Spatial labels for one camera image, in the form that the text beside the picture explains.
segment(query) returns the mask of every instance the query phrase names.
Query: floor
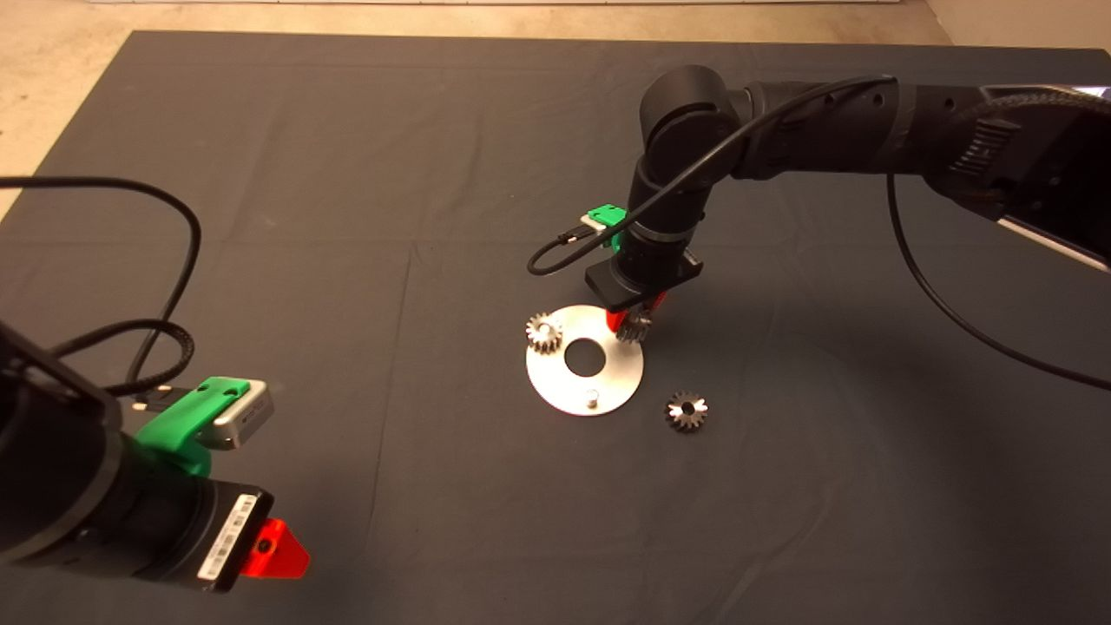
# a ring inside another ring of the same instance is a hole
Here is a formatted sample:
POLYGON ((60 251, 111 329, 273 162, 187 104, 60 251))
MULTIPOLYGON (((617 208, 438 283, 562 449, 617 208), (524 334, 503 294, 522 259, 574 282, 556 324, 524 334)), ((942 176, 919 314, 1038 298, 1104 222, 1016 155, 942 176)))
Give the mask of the floor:
MULTIPOLYGON (((434 7, 90 4, 0 0, 0 172, 30 173, 132 30, 951 43, 925 0, 899 4, 434 7)), ((0 194, 0 216, 13 193, 0 194)))

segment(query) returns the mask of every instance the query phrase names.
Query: metal gear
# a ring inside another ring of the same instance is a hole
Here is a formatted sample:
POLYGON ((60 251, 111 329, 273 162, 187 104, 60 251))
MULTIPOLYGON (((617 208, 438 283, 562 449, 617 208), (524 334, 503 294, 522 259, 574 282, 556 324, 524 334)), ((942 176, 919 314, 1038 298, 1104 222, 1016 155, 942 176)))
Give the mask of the metal gear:
POLYGON ((709 414, 710 407, 707 405, 705 399, 697 393, 681 391, 672 395, 668 402, 668 425, 678 432, 698 432, 709 414))
POLYGON ((652 314, 649 310, 630 310, 618 326, 618 341, 624 343, 643 343, 648 331, 652 330, 652 314))
POLYGON ((540 312, 524 325, 524 336, 529 345, 538 354, 551 354, 559 350, 563 341, 563 331, 559 323, 548 312, 540 312))

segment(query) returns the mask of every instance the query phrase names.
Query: cable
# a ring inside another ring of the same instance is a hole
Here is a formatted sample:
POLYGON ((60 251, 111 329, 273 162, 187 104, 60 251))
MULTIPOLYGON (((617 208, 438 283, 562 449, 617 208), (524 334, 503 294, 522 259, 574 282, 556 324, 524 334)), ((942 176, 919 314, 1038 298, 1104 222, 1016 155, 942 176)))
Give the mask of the cable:
POLYGON ((914 276, 914 281, 918 285, 922 286, 927 296, 930 301, 934 303, 938 308, 944 312, 945 316, 952 320, 954 324, 960 326, 960 329, 968 334, 972 335, 977 341, 987 345, 988 347, 999 352, 1004 356, 1014 359, 1015 361, 1022 363, 1023 365, 1029 365, 1035 370, 1045 372, 1047 374, 1052 374, 1064 380, 1070 380, 1080 384, 1087 384, 1088 386, 1094 386, 1095 389, 1102 389, 1103 391, 1111 391, 1111 381, 1105 381, 1089 375, 1084 375, 1071 370, 1065 370, 1063 367, 1058 367, 1057 365, 1050 365, 1049 363, 1039 361, 1032 356, 1028 356, 1017 350, 1008 347, 1002 343, 991 339, 990 336, 983 334, 975 326, 967 322, 963 317, 957 314, 945 300, 941 299, 938 291, 933 290, 930 285, 929 280, 922 274, 922 270, 918 268, 918 262, 914 261, 914 255, 910 251, 910 245, 907 244, 907 236, 903 234, 902 220, 899 218, 899 198, 895 192, 895 177, 891 173, 888 174, 888 209, 891 212, 891 228, 895 232, 895 241, 899 242, 899 251, 902 252, 903 260, 907 261, 907 268, 910 269, 911 275, 914 276))
POLYGON ((883 84, 887 82, 894 82, 894 81, 895 78, 893 75, 887 75, 887 74, 850 78, 848 80, 841 80, 838 82, 823 84, 821 87, 815 87, 814 89, 811 89, 805 93, 791 98, 790 100, 783 102, 782 104, 749 121, 748 123, 735 130, 729 137, 725 137, 720 143, 714 145, 710 151, 702 154, 701 158, 691 163, 690 167, 684 169, 682 172, 679 173, 679 175, 675 175, 663 188, 657 191, 655 194, 648 198, 648 200, 638 205, 635 209, 629 211, 629 213, 625 214, 624 219, 622 219, 619 223, 599 231, 598 236, 595 239, 587 243, 583 243, 582 245, 579 246, 579 249, 572 251, 564 258, 553 262, 552 264, 549 264, 548 266, 537 266, 537 262, 549 251, 559 245, 574 242, 581 236, 573 235, 574 230, 569 230, 560 234, 560 236, 558 236, 557 239, 549 241, 548 243, 544 243, 544 245, 539 250, 537 250, 537 252, 532 254, 532 258, 529 259, 527 265, 529 272, 532 273, 533 275, 550 275, 556 271, 559 271, 560 269, 565 269, 567 266, 570 266, 572 262, 587 255, 588 253, 590 253, 591 250, 601 246, 602 243, 610 240, 610 238, 613 236, 613 234, 617 234, 628 229, 633 221, 639 219, 640 215, 643 214, 647 210, 655 205, 657 202, 659 202, 664 196, 672 193, 675 189, 681 187, 683 182, 687 182, 687 180, 701 173, 703 168, 705 168, 708 163, 717 159, 722 152, 732 148, 738 141, 751 134, 752 131, 779 119, 784 113, 788 113, 802 104, 812 102, 813 100, 822 98, 829 93, 834 93, 837 91, 842 91, 844 89, 852 89, 854 87, 871 87, 874 84, 883 84))
POLYGON ((144 379, 127 381, 122 384, 103 387, 103 391, 112 397, 134 395, 137 393, 150 391, 160 384, 166 384, 181 375, 181 372, 186 371, 186 367, 189 366, 189 362, 193 359, 193 354, 197 352, 197 346, 193 343, 193 337, 189 336, 189 333, 186 332, 184 329, 164 320, 131 320, 128 322, 109 324, 102 329, 88 332, 79 337, 69 340, 66 343, 56 345, 49 352, 54 359, 63 359, 70 354, 99 345, 117 335, 141 330, 162 333, 178 342, 178 345, 181 347, 181 356, 178 359, 177 364, 163 372, 144 379))
MULTIPOLYGON (((159 320, 162 322, 168 322, 170 316, 173 314, 174 308, 178 306, 178 301, 181 300, 182 293, 186 291, 186 286, 189 285, 189 278, 192 276, 193 266, 197 264, 197 255, 200 253, 201 249, 201 223, 197 219, 197 214, 189 208, 186 202, 181 201, 177 196, 172 195, 169 191, 164 191, 153 184, 147 184, 146 182, 139 182, 136 180, 127 180, 123 178, 104 178, 97 175, 3 175, 0 177, 0 189, 123 189, 127 191, 134 191, 138 193, 144 193, 151 195, 156 199, 162 200, 163 202, 170 204, 171 208, 177 210, 181 216, 186 219, 186 223, 189 225, 189 246, 186 250, 186 258, 181 264, 181 271, 178 273, 178 281, 173 284, 173 289, 170 291, 170 295, 167 298, 166 303, 162 305, 162 312, 159 315, 159 320)), ((139 372, 142 370, 143 364, 147 363, 147 357, 150 355, 151 349, 154 347, 154 340, 158 339, 158 331, 151 332, 143 339, 142 344, 139 346, 139 352, 136 353, 134 359, 131 361, 131 366, 128 369, 128 374, 126 377, 127 383, 136 383, 139 379, 139 372)))

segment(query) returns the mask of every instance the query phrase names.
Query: white label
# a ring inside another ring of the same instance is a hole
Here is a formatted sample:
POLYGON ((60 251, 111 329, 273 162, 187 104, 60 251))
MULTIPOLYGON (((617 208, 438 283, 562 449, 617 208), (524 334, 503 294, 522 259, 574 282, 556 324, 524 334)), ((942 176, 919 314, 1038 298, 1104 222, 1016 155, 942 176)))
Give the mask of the white label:
POLYGON ((209 550, 209 555, 204 558, 204 564, 197 572, 199 579, 212 582, 220 576, 220 572, 223 571, 223 564, 228 562, 228 555, 231 554, 231 548, 236 546, 239 533, 243 531, 243 524, 251 516, 251 511, 254 510, 254 504, 258 501, 259 498, 254 495, 240 495, 236 500, 236 506, 228 513, 228 520, 223 522, 220 534, 212 542, 212 548, 209 550))

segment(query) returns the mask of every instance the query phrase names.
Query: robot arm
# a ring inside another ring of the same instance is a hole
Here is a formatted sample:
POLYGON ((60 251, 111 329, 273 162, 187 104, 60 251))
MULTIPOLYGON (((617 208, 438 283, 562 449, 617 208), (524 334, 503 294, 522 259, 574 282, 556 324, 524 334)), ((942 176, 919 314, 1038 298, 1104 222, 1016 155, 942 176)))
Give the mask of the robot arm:
MULTIPOLYGON (((652 196, 724 138, 811 89, 758 82, 729 91, 689 65, 641 101, 644 154, 629 208, 652 196)), ((1111 101, 1049 85, 877 83, 818 98, 735 142, 622 233, 587 269, 607 309, 659 301, 701 271, 687 250, 713 185, 784 171, 918 174, 960 205, 1092 266, 1111 258, 1111 101)))

